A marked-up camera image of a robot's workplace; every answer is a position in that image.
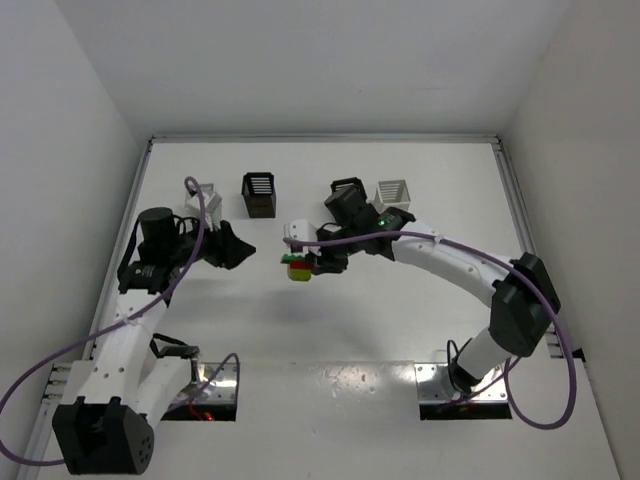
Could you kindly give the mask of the green red brown lego stack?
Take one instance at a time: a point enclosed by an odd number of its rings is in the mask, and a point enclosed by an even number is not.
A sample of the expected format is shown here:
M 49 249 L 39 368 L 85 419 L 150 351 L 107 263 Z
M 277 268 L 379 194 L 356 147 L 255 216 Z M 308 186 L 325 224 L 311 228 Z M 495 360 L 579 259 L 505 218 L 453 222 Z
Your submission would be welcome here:
M 294 282 L 308 282 L 313 276 L 313 263 L 304 255 L 284 254 L 280 263 L 287 267 L 287 276 Z

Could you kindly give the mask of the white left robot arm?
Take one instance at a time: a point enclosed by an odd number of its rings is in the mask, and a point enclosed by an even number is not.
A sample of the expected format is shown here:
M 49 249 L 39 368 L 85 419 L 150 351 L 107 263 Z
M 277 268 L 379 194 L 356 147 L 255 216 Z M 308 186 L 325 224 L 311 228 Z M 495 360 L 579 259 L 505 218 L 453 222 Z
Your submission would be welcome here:
M 151 368 L 145 366 L 176 282 L 198 261 L 231 270 L 255 252 L 227 221 L 209 227 L 168 207 L 138 215 L 117 270 L 113 329 L 76 399 L 60 405 L 53 416 L 70 474 L 141 475 L 147 470 L 158 423 L 178 394 L 197 380 L 196 346 L 165 347 Z

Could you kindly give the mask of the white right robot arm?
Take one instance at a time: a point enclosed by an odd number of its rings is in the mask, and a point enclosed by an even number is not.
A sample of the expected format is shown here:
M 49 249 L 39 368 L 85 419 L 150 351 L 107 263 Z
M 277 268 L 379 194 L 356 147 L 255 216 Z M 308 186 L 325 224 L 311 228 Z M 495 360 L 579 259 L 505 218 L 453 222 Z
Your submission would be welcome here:
M 560 300 L 544 262 L 524 253 L 498 264 L 450 245 L 448 239 L 396 207 L 379 212 L 355 186 L 324 202 L 336 230 L 325 227 L 314 271 L 340 273 L 349 256 L 364 251 L 426 270 L 472 294 L 490 309 L 489 324 L 448 362 L 454 390 L 470 394 L 484 376 L 510 357 L 529 357 L 549 327 Z

